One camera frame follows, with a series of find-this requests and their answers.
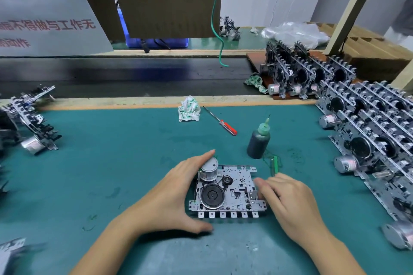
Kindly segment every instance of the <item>green patterned rag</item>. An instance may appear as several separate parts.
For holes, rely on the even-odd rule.
[[[181,106],[178,107],[178,120],[182,121],[199,121],[199,113],[201,108],[199,107],[198,101],[195,100],[193,96],[188,96],[184,101],[181,102]]]
[[[245,80],[244,84],[248,86],[255,86],[258,88],[259,92],[264,95],[268,94],[268,90],[262,85],[262,78],[258,73],[253,73]]]

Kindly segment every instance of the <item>white sign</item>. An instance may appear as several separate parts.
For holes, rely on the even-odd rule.
[[[0,0],[0,56],[113,51],[87,0]]]

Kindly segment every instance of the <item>red chinese text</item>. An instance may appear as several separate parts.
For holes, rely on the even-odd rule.
[[[0,31],[80,31],[95,28],[96,25],[91,19],[0,21]]]
[[[30,44],[26,39],[22,38],[0,38],[0,47],[23,47],[28,48]]]

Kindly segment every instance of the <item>green cable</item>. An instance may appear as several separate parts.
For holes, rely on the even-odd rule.
[[[214,29],[214,12],[215,12],[215,5],[216,5],[216,0],[214,0],[214,6],[212,7],[212,13],[211,13],[211,28],[212,31],[214,32],[215,36],[221,41],[221,50],[219,51],[219,63],[224,66],[224,67],[229,67],[229,65],[223,64],[221,61],[222,58],[222,50],[224,49],[224,40],[217,34],[217,32],[215,32]]]

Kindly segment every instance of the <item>teal work mat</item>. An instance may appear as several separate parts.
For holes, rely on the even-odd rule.
[[[231,136],[206,111],[199,122],[178,122],[177,109],[45,113],[63,138],[58,151],[31,156],[20,147],[4,161],[9,195],[0,204],[0,243],[26,237],[30,252],[15,274],[67,274],[116,215],[140,199],[170,168],[216,149],[221,164],[268,165],[246,154],[252,131],[271,114],[269,151],[280,171],[313,190],[328,228],[368,274],[413,272],[413,253],[389,245],[379,226],[391,218],[354,176],[333,168],[339,155],[315,106],[212,107],[237,129]],[[259,219],[213,221],[214,233],[143,236],[121,274],[316,274],[307,254],[268,212]]]

